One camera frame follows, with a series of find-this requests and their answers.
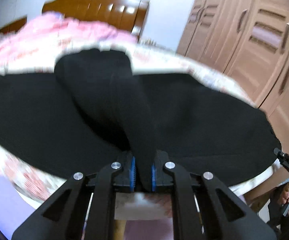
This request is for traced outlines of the pink quilt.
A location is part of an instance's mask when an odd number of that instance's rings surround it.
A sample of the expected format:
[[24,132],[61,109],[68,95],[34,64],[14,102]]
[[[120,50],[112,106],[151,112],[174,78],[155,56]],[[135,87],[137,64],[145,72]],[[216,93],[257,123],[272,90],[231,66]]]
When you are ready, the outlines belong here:
[[58,56],[100,42],[136,43],[137,38],[104,22],[43,13],[18,32],[0,37],[0,75],[51,72]]

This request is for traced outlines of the floral bed sheet mattress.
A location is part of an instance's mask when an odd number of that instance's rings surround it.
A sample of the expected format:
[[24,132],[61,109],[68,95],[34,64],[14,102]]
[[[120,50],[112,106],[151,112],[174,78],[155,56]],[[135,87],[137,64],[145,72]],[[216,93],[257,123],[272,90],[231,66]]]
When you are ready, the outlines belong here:
[[[15,56],[2,57],[0,54],[0,75],[37,72],[53,72],[56,61],[66,54],[83,49],[115,48],[124,50],[131,59],[134,74],[188,73],[203,85],[253,105],[251,99],[232,78],[206,65],[174,53],[126,42],[100,42],[83,45],[81,41],[66,46],[34,49],[18,52]],[[0,170],[16,192],[33,208],[38,208],[65,182],[64,179],[42,172],[8,152],[0,146]],[[143,193],[119,193],[116,199],[115,218],[120,220],[154,220],[166,218],[166,206],[159,199],[151,201]]]

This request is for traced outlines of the light wooden wardrobe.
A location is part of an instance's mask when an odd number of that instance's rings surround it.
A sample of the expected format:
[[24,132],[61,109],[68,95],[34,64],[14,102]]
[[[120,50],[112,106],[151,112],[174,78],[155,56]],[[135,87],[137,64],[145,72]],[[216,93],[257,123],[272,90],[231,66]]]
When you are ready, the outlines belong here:
[[234,79],[289,153],[289,0],[194,0],[177,52]]

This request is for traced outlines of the black pants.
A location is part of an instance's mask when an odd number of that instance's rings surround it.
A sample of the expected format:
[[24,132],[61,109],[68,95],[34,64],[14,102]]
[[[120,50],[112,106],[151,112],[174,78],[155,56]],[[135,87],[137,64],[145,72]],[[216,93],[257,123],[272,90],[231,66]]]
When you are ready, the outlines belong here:
[[0,75],[0,145],[64,179],[132,153],[150,190],[158,151],[232,186],[267,169],[281,143],[260,109],[189,74],[134,75],[124,52],[91,49],[53,73]]

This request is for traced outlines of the brown wooden nightstand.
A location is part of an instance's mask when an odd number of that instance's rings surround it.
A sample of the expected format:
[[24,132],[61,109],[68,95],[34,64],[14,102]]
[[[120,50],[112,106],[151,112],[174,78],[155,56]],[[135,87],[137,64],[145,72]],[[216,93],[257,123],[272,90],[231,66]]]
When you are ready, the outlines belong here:
[[20,18],[0,28],[0,34],[17,32],[27,23],[27,17]]

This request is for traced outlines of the brown wooden headboard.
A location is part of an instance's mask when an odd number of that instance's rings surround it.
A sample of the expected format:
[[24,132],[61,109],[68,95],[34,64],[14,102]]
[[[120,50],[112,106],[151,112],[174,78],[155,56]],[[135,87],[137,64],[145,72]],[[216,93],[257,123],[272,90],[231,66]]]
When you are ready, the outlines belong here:
[[64,18],[104,22],[140,38],[148,9],[149,0],[53,0],[45,2],[42,13],[54,11]]

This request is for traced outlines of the person's lilac trousers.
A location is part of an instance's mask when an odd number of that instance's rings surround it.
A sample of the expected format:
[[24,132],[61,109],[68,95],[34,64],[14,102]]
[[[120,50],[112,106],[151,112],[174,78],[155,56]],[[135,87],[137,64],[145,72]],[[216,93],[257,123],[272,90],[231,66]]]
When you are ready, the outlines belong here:
[[126,240],[173,240],[173,220],[130,220],[126,223]]

